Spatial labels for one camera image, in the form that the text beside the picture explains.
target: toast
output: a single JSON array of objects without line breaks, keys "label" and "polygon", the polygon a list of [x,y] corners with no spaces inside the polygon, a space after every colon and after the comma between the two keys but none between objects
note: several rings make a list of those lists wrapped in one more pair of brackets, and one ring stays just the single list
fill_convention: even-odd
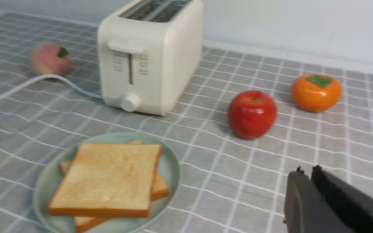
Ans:
[{"label": "toast", "polygon": [[48,210],[53,216],[148,218],[160,144],[81,143]]},{"label": "toast", "polygon": [[[136,140],[129,144],[143,144],[142,141]],[[73,161],[64,161],[60,163],[60,171],[65,176]],[[165,180],[159,174],[155,173],[154,182],[152,186],[151,202],[159,200],[169,194],[169,187]],[[86,232],[102,223],[107,222],[110,218],[95,218],[95,217],[74,217],[74,224],[76,226],[77,233]]]}]

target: white toaster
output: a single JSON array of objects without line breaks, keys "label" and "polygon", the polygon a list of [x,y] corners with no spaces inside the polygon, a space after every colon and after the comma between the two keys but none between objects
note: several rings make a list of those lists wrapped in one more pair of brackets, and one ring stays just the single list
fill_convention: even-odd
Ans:
[{"label": "white toaster", "polygon": [[97,32],[106,105],[166,115],[201,59],[201,0],[134,0],[106,17]]}]

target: plate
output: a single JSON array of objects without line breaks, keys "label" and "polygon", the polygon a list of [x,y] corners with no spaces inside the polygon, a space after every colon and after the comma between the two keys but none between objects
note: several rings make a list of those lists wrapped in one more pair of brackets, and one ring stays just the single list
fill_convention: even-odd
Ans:
[{"label": "plate", "polygon": [[[181,166],[178,157],[169,146],[160,140],[139,133],[112,133],[95,136],[83,142],[95,143],[129,143],[133,140],[142,140],[145,144],[161,144],[158,170],[165,179],[170,194],[165,198],[151,203],[149,218],[115,218],[100,224],[87,231],[88,233],[134,233],[146,227],[157,219],[166,207],[173,201],[179,189],[181,180]],[[34,187],[33,207],[38,219],[55,233],[75,233],[75,225],[72,217],[51,216],[48,212],[48,204],[62,181],[59,163],[74,159],[77,151],[74,145],[57,155],[41,172]]]}]

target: persimmon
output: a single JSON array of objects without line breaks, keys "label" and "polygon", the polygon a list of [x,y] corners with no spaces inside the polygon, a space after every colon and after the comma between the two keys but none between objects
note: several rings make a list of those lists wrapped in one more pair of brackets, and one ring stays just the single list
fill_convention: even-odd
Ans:
[{"label": "persimmon", "polygon": [[307,74],[294,81],[291,97],[300,109],[322,112],[333,107],[342,92],[342,84],[336,78],[325,74]]}]

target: white wall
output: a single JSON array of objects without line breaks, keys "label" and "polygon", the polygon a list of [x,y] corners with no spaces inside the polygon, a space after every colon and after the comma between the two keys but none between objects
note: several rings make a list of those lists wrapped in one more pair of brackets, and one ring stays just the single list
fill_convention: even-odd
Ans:
[{"label": "white wall", "polygon": [[[0,0],[0,8],[99,23],[130,0]],[[373,0],[203,0],[206,44],[373,73]]]}]

